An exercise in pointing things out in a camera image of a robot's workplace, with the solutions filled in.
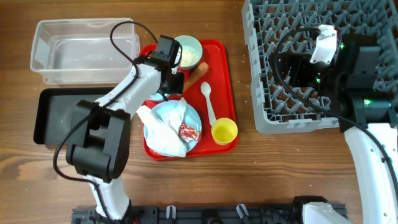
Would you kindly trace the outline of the white rice pile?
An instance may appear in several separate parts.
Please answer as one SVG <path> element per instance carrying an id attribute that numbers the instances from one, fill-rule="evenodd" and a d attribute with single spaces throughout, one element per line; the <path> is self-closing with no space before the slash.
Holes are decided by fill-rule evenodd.
<path id="1" fill-rule="evenodd" d="M 181 67 L 191 67 L 199 61 L 198 52 L 189 47 L 183 46 L 182 60 L 180 63 Z"/>

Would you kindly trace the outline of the green bowl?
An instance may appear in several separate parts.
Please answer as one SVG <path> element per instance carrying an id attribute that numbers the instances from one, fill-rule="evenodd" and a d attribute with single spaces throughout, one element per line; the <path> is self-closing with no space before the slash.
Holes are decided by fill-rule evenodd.
<path id="1" fill-rule="evenodd" d="M 203 55 L 203 47 L 199 40 L 189 35 L 181 35 L 175 38 L 182 46 L 182 59 L 179 69 L 191 70 L 196 67 Z"/>

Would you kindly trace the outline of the orange carrot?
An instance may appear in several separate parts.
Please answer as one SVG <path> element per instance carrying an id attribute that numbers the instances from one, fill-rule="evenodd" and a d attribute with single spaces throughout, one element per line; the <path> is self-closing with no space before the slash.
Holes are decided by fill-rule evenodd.
<path id="1" fill-rule="evenodd" d="M 185 81 L 183 86 L 183 92 L 186 92 L 196 81 L 204 76 L 204 74 L 206 74 L 208 70 L 209 66 L 206 62 L 200 63 Z"/>

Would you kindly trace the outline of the light blue bowl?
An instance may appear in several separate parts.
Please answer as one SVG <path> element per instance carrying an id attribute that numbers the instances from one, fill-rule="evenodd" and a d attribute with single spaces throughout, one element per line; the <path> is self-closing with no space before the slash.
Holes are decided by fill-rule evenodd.
<path id="1" fill-rule="evenodd" d="M 150 100 L 150 101 L 154 101 L 154 102 L 157 102 L 157 101 L 167 101 L 168 100 L 168 98 L 169 98 L 169 94 L 166 94 L 166 93 L 164 93 L 164 94 L 161 94 L 161 93 L 154 93 L 154 94 L 151 94 L 148 98 L 147 98 L 147 100 Z"/>

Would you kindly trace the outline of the red strawberry wrapper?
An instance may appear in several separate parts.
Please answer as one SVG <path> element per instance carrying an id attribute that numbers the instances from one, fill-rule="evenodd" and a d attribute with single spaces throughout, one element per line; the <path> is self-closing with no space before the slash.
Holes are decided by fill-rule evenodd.
<path id="1" fill-rule="evenodd" d="M 182 123 L 178 132 L 178 136 L 181 140 L 189 143 L 191 141 L 199 141 L 201 138 L 201 132 L 185 123 Z"/>

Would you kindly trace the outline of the white napkin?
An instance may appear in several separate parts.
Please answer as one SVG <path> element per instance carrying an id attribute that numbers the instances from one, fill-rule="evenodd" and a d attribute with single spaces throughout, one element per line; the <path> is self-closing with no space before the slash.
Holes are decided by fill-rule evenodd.
<path id="1" fill-rule="evenodd" d="M 182 124 L 187 102 L 184 98 L 166 115 L 166 120 L 158 118 L 147 106 L 140 106 L 136 113 L 147 127 L 147 145 L 161 154 L 172 157 L 185 157 L 187 146 L 179 138 L 179 128 Z"/>

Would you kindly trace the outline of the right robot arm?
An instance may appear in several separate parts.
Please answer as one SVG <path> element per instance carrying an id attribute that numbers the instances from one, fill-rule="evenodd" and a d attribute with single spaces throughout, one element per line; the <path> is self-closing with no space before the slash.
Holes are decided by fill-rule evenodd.
<path id="1" fill-rule="evenodd" d="M 312 54 L 282 53 L 270 59 L 288 90 L 313 88 L 328 97 L 326 114 L 338 119 L 354 160 L 363 221 L 397 222 L 397 112 L 388 93 L 375 90 L 380 45 L 374 36 L 311 33 Z"/>

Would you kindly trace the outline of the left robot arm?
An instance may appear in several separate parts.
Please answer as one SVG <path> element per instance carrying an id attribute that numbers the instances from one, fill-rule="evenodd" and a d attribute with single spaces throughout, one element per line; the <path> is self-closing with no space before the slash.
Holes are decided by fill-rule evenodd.
<path id="1" fill-rule="evenodd" d="M 131 118 L 152 94 L 179 94 L 184 74 L 178 71 L 180 43 L 160 36 L 155 50 L 132 61 L 129 74 L 96 101 L 81 100 L 72 116 L 66 161 L 89 183 L 96 200 L 95 223 L 129 223 L 131 201 L 121 174 L 129 157 Z"/>

